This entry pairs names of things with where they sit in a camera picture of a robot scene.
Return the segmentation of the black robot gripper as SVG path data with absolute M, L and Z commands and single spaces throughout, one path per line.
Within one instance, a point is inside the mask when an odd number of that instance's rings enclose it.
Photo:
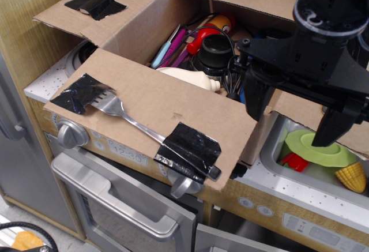
M 347 48 L 365 45 L 367 0 L 297 0 L 293 15 L 291 37 L 238 43 L 246 111 L 259 121 L 275 89 L 326 106 L 312 146 L 327 147 L 368 118 L 368 71 Z

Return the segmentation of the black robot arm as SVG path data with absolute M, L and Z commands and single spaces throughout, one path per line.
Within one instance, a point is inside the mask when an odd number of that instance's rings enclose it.
M 237 44 L 246 110 L 259 120 L 276 89 L 326 107 L 312 141 L 329 146 L 368 121 L 368 0 L 297 0 L 295 33 Z

